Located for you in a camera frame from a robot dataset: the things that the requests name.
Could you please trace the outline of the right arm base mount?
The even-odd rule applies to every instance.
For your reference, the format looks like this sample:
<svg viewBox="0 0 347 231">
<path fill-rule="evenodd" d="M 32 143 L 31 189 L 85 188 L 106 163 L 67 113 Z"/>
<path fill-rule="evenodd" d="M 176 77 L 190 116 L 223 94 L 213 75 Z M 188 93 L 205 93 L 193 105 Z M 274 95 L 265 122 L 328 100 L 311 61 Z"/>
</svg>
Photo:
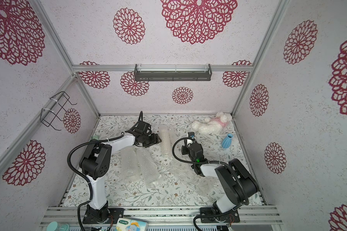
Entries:
<svg viewBox="0 0 347 231">
<path fill-rule="evenodd" d="M 237 210 L 231 209 L 228 212 L 220 212 L 215 208 L 200 208 L 201 223 L 239 223 L 240 216 Z"/>
</svg>

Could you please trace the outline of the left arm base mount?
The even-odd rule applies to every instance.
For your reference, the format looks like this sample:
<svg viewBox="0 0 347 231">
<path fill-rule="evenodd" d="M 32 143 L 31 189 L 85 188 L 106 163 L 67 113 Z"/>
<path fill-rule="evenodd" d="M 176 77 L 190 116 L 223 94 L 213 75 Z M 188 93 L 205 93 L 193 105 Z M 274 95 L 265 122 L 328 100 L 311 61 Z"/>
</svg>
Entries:
<svg viewBox="0 0 347 231">
<path fill-rule="evenodd" d="M 124 211 L 124 208 L 108 208 L 108 203 L 101 209 L 87 205 L 83 224 L 116 224 L 119 218 L 123 218 Z"/>
</svg>

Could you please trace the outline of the bubble wrap around vase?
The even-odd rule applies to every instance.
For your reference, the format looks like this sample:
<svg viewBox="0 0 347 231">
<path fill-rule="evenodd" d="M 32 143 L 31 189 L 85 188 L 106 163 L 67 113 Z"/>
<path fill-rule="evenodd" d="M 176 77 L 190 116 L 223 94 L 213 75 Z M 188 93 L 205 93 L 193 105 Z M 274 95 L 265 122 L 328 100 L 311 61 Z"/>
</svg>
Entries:
<svg viewBox="0 0 347 231">
<path fill-rule="evenodd" d="M 218 180 L 214 177 L 198 176 L 188 164 L 172 157 L 159 156 L 147 148 L 136 148 L 135 151 L 142 179 L 147 188 L 184 185 L 186 189 L 206 196 L 218 185 Z"/>
</svg>

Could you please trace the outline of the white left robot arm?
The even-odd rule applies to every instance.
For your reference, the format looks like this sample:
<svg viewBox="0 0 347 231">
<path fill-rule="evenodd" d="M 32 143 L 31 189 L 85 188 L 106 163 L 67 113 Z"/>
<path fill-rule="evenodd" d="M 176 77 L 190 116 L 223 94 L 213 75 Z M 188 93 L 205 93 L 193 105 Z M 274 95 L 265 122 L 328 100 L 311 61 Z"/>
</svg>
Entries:
<svg viewBox="0 0 347 231">
<path fill-rule="evenodd" d="M 110 167 L 110 159 L 116 153 L 126 147 L 137 146 L 148 148 L 159 144 L 162 139 L 153 133 L 151 125 L 142 120 L 137 121 L 129 130 L 121 132 L 117 137 L 104 140 L 92 139 L 74 147 L 67 155 L 68 167 L 83 178 L 89 188 L 89 199 L 77 206 L 77 219 L 79 226 L 84 230 L 81 218 L 81 207 L 86 206 L 86 216 L 96 223 L 105 223 L 109 220 L 109 205 L 105 195 L 105 175 Z M 86 147 L 76 169 L 71 158 L 80 148 Z"/>
</svg>

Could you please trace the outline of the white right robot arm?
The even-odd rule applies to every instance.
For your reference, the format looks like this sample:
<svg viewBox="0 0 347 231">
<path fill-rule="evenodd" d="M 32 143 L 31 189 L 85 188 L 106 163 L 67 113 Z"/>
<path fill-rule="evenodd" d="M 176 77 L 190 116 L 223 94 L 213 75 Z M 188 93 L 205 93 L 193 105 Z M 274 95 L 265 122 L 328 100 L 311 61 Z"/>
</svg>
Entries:
<svg viewBox="0 0 347 231">
<path fill-rule="evenodd" d="M 249 205 L 249 198 L 259 192 L 259 186 L 240 160 L 208 160 L 204 156 L 202 145 L 196 141 L 194 132 L 189 132 L 180 141 L 184 142 L 181 154 L 190 158 L 189 161 L 182 162 L 191 164 L 194 172 L 201 177 L 217 178 L 223 188 L 225 195 L 214 202 L 213 214 L 223 214 L 242 205 Z"/>
</svg>

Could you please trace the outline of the blue vase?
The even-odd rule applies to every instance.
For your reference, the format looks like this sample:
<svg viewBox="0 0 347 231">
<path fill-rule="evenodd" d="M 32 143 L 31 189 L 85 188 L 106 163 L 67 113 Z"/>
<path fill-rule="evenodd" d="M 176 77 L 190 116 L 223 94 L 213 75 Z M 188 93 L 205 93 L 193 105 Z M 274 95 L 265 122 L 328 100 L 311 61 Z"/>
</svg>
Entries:
<svg viewBox="0 0 347 231">
<path fill-rule="evenodd" d="M 226 137 L 222 140 L 221 147 L 223 149 L 228 149 L 232 144 L 233 134 L 227 134 Z"/>
</svg>

